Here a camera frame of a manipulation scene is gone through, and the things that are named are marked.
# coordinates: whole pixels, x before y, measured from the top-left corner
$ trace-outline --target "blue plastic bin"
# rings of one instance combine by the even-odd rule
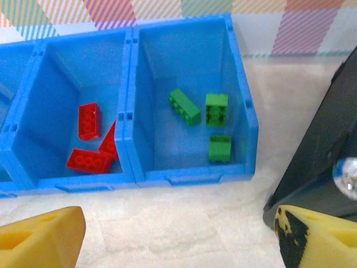
[[[170,107],[168,96],[176,88],[201,110],[198,126],[188,127]],[[224,128],[205,126],[208,93],[229,96]],[[134,27],[123,120],[124,144],[139,186],[250,179],[258,121],[230,16]],[[211,135],[232,138],[230,163],[209,161]]]
[[[21,89],[26,82],[32,66],[34,42],[0,45],[0,127],[10,130],[6,124],[8,114],[14,114],[20,101]],[[14,187],[15,184],[5,170],[5,163],[0,160],[0,198],[3,187]]]
[[[97,31],[0,46],[0,198],[152,185],[248,180],[258,121],[229,15]],[[202,122],[170,107],[181,88]],[[208,93],[229,96],[224,128],[205,126]],[[78,138],[78,108],[95,102],[102,137]],[[109,174],[66,168],[74,148],[97,151],[113,122],[120,162]],[[232,140],[211,163],[211,135]]]
[[[115,161],[110,174],[103,175],[83,175],[65,167],[74,148],[98,151],[118,111],[124,111],[131,35],[131,28],[122,28],[36,43],[31,75],[2,131],[3,178],[15,184],[0,185],[0,197],[136,186],[125,160]],[[91,102],[101,110],[102,137],[82,142],[78,108]]]

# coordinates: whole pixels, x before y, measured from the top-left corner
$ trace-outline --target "bin floor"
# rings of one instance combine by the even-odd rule
[[[188,98],[201,110],[201,123],[189,127],[170,107],[170,91],[181,88]],[[181,76],[155,80],[155,170],[179,169],[217,165],[208,159],[211,135],[233,134],[235,118],[227,118],[224,128],[206,127],[205,102],[208,93],[222,92],[220,73]],[[234,102],[229,96],[229,111]],[[232,154],[231,162],[239,161]]]
[[[0,169],[0,183],[12,181],[4,168]]]
[[[82,141],[78,138],[78,110],[75,115],[75,123],[73,125],[73,134],[71,137],[70,147],[68,150],[67,159],[69,158],[72,150],[74,148],[95,151],[98,152],[98,148],[102,143],[105,135],[109,131],[110,127],[114,123],[117,115],[117,107],[118,107],[118,96],[119,96],[119,84],[115,85],[101,85],[98,87],[85,87],[80,89],[79,95],[79,103],[78,107],[83,104],[88,103],[97,103],[100,108],[100,119],[101,119],[101,137],[97,140],[92,141]],[[110,170],[110,173],[122,173],[123,170],[120,166],[119,161],[113,162],[113,166]],[[77,176],[81,175],[77,171],[70,170],[68,168],[64,168],[64,177],[67,176]]]

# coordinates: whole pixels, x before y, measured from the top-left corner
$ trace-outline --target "lego brick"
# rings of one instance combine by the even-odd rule
[[[207,94],[206,126],[224,127],[228,111],[227,94]]]
[[[103,155],[107,155],[113,158],[114,160],[119,160],[117,147],[115,146],[114,141],[115,122],[116,121],[114,121],[107,135],[105,135],[105,138],[102,144],[99,146],[98,151],[101,152]]]
[[[100,138],[100,108],[96,103],[79,106],[78,137],[82,141]]]
[[[112,167],[113,158],[99,152],[74,149],[66,167],[88,174],[108,173]]]
[[[228,136],[211,136],[208,157],[212,162],[230,161],[231,139]]]
[[[66,207],[0,227],[3,268],[74,268],[85,235],[80,207]]]
[[[170,92],[168,100],[170,101],[170,106],[186,121],[188,126],[193,127],[201,122],[201,111],[181,89],[177,88]]]
[[[126,108],[132,116],[125,121],[123,141],[136,183],[249,180],[255,171],[258,121],[230,16],[134,26],[133,39]],[[221,96],[229,115],[225,127],[189,127],[177,120],[167,101],[175,88],[200,111],[205,111],[207,94]],[[229,165],[209,160],[212,135],[231,137]]]

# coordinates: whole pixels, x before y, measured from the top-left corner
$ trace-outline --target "black object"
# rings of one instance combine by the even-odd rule
[[[308,227],[291,212],[285,211],[285,216],[289,222],[291,232],[287,232],[279,225],[279,219],[275,219],[274,230],[279,237],[280,253],[286,268],[298,268],[305,251],[308,236]]]
[[[357,48],[342,63],[282,180],[264,207],[273,228],[279,205],[295,205],[357,222],[357,202],[335,186],[332,167],[357,156]]]

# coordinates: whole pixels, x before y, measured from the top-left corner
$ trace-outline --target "lego stud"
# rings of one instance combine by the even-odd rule
[[[93,166],[96,168],[96,169],[98,169],[98,168],[100,168],[101,166],[102,166],[102,161],[101,161],[101,159],[95,159],[94,161],[93,161]]]
[[[75,163],[79,166],[83,165],[84,157],[82,155],[78,155],[74,159]]]
[[[218,113],[220,113],[221,109],[220,109],[220,107],[212,106],[212,107],[210,107],[209,111],[213,114],[218,114]]]
[[[91,122],[91,116],[89,116],[88,114],[86,114],[85,116],[84,116],[84,120],[83,120],[84,122]]]
[[[85,116],[85,117],[91,118],[92,114],[93,114],[92,109],[86,108],[86,109],[84,110],[84,116]]]
[[[85,132],[91,131],[91,123],[90,122],[85,122],[83,129],[84,129]]]
[[[357,200],[357,157],[340,159],[332,170],[337,188],[349,199]]]
[[[86,157],[86,158],[84,159],[84,165],[85,165],[85,166],[90,166],[92,163],[93,163],[93,158],[91,158],[91,157]]]

